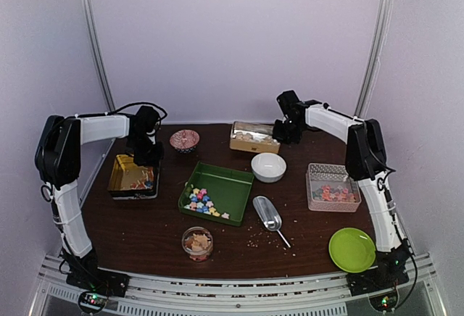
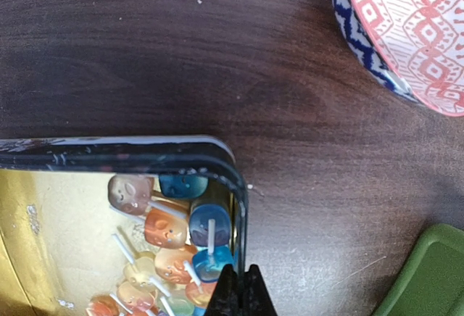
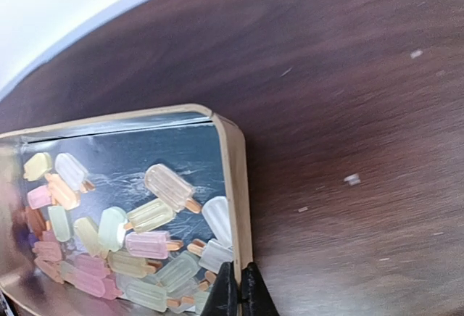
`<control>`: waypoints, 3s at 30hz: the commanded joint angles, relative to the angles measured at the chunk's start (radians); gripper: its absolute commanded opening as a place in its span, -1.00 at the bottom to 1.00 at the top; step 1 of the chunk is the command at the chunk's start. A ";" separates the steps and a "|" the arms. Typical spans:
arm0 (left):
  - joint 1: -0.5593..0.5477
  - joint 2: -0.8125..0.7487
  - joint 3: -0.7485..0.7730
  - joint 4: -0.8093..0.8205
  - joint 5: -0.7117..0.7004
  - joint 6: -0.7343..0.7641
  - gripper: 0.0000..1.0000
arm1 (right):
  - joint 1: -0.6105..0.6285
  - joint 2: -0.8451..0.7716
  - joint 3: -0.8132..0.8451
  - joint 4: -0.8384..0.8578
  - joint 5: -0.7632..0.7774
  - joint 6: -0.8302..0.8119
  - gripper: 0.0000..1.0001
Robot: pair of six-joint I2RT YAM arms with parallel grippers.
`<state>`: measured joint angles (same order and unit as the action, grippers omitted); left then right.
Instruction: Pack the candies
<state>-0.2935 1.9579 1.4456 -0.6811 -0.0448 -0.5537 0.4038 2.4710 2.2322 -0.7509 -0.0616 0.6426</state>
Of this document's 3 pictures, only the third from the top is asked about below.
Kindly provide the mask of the cream tin of popsicle candies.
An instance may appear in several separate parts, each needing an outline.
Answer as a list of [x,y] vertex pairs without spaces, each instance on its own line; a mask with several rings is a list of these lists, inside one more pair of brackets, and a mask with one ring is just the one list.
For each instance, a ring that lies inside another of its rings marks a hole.
[[244,134],[206,107],[1,135],[1,292],[34,315],[199,315],[252,260]]

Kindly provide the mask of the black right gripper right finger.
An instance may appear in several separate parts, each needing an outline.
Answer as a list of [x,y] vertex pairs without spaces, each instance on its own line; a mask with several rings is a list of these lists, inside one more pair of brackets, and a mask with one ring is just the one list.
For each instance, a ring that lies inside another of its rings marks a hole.
[[279,316],[258,266],[250,262],[241,272],[241,306],[245,316]]

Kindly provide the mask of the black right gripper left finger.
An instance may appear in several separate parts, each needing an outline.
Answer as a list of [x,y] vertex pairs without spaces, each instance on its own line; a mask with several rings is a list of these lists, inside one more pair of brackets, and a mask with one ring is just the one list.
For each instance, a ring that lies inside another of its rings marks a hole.
[[232,262],[224,262],[217,274],[201,316],[236,316],[238,313],[238,286]]

